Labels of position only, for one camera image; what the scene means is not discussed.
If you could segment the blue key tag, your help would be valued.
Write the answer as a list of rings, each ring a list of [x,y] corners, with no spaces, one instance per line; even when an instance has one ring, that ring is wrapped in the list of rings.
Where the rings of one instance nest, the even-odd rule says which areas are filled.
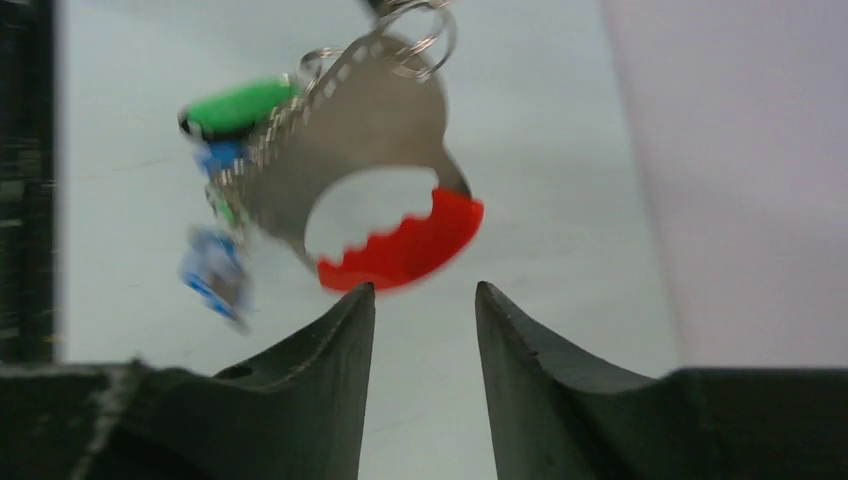
[[[179,277],[234,330],[240,334],[250,331],[244,314],[251,298],[251,280],[240,245],[228,232],[208,227],[190,229]]]
[[[208,179],[224,182],[241,176],[251,164],[245,146],[239,141],[206,143],[194,152],[193,159]]]

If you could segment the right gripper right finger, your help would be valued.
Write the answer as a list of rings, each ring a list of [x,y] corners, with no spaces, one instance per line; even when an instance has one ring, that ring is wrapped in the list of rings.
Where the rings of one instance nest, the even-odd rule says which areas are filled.
[[[652,379],[475,299],[501,479],[843,479],[847,373],[687,367]]]

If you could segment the green key tag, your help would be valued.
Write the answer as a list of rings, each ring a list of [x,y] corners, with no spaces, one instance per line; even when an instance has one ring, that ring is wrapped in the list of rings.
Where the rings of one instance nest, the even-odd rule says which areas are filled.
[[[299,93],[288,74],[251,80],[190,103],[179,113],[178,126],[199,141],[237,141]]]

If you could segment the metal key holder red handle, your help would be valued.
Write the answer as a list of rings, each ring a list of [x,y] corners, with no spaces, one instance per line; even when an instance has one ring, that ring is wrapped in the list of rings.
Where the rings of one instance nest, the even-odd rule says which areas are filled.
[[[426,1],[422,7],[438,19],[429,35],[409,41],[389,31],[419,7],[388,1],[373,30],[347,48],[305,54],[307,84],[251,134],[245,158],[213,179],[236,218],[288,244],[328,290],[410,285],[453,260],[482,223],[483,204],[444,144],[447,103],[439,64],[425,57],[439,39],[455,46],[456,22],[445,2]],[[323,194],[351,175],[382,167],[432,171],[438,183],[430,213],[370,234],[337,260],[314,258],[305,236]]]

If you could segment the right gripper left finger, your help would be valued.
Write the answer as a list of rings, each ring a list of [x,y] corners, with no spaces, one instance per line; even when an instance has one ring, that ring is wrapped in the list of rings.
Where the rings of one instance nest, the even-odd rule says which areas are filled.
[[[122,364],[1,370],[5,479],[354,479],[375,326],[360,285],[213,376]]]

